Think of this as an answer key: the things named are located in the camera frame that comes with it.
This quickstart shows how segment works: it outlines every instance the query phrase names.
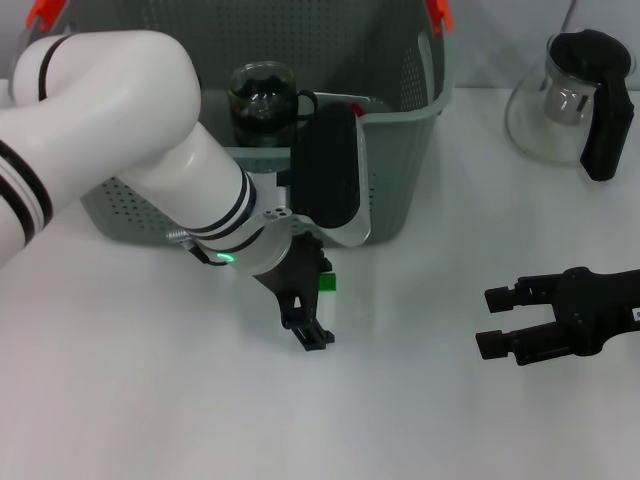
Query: white table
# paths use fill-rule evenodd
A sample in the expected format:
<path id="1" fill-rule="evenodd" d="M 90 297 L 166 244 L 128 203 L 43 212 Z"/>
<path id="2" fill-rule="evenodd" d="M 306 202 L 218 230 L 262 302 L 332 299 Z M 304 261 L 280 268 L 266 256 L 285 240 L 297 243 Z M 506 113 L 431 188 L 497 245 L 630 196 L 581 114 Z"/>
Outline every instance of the white table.
<path id="1" fill-rule="evenodd" d="M 326 352 L 252 278 L 63 212 L 0 274 L 0 479 L 638 478 L 640 336 L 518 367 L 474 334 L 553 318 L 487 288 L 640 268 L 640 121 L 599 185 L 515 153 L 507 96 L 457 90 L 402 234 L 328 253 Z"/>

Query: green object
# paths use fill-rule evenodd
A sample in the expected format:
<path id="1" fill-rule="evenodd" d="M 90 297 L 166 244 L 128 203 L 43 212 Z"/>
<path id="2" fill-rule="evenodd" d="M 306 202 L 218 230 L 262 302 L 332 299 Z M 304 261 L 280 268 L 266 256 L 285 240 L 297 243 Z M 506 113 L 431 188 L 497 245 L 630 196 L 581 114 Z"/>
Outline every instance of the green object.
<path id="1" fill-rule="evenodd" d="M 219 253 L 219 254 L 218 254 L 218 258 L 219 258 L 220 260 L 224 260 L 224 261 L 225 261 L 225 262 L 227 262 L 227 263 L 233 263 L 233 262 L 235 262 L 235 261 L 236 261 L 236 259 L 235 259 L 235 258 L 233 258 L 231 255 L 226 254 L 226 253 Z"/>
<path id="2" fill-rule="evenodd" d="M 319 292 L 335 292 L 336 291 L 336 274 L 335 273 L 323 273 L 320 275 L 320 282 L 318 284 Z"/>

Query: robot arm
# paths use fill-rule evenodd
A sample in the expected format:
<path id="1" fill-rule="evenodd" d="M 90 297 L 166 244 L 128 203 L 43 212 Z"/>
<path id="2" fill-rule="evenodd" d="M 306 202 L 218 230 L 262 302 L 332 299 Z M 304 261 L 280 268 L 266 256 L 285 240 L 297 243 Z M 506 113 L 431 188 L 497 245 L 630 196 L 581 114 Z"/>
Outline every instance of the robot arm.
<path id="1" fill-rule="evenodd" d="M 345 246 L 369 235 L 365 144 L 350 106 L 318 110 L 296 137 L 290 170 L 249 174 L 198 123 L 198 79 L 169 36 L 43 38 L 10 84 L 14 105 L 0 110 L 0 266 L 117 175 L 183 227 L 190 249 L 233 258 L 269 288 L 306 350 L 334 341 L 316 319 L 331 264 L 321 242 L 292 238 L 291 227 L 295 212 Z"/>

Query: black handle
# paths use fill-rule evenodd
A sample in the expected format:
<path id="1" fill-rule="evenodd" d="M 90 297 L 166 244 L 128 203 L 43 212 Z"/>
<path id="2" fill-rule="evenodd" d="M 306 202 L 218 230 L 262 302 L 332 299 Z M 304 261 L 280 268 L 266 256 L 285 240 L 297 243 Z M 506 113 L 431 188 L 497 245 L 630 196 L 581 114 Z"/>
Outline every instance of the black handle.
<path id="1" fill-rule="evenodd" d="M 634 109 L 623 75 L 609 70 L 602 80 L 593 97 L 591 130 L 580 157 L 589 177 L 598 182 L 616 174 Z"/>
<path id="2" fill-rule="evenodd" d="M 298 115 L 298 120 L 310 120 L 318 110 L 318 97 L 311 90 L 300 90 L 298 92 L 299 97 L 307 97 L 313 102 L 313 113 L 308 113 L 306 115 Z"/>

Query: gray plastic basket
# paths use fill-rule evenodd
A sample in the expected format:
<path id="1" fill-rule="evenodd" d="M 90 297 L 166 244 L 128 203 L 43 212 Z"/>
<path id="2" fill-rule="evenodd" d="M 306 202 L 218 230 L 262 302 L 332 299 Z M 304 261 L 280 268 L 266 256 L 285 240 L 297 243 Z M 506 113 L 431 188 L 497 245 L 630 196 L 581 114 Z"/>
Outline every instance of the gray plastic basket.
<path id="1" fill-rule="evenodd" d="M 451 39 L 444 28 L 434 35 L 424 2 L 76 0 L 71 17 L 79 31 L 152 29 L 180 41 L 202 80 L 201 122 L 251 172 L 287 168 L 289 150 L 234 146 L 225 92 L 237 67 L 280 61 L 296 72 L 298 88 L 328 92 L 321 102 L 358 103 L 367 113 L 374 243 L 402 228 L 435 119 L 451 96 Z M 115 240 L 163 245 L 175 226 L 115 178 L 83 203 Z"/>

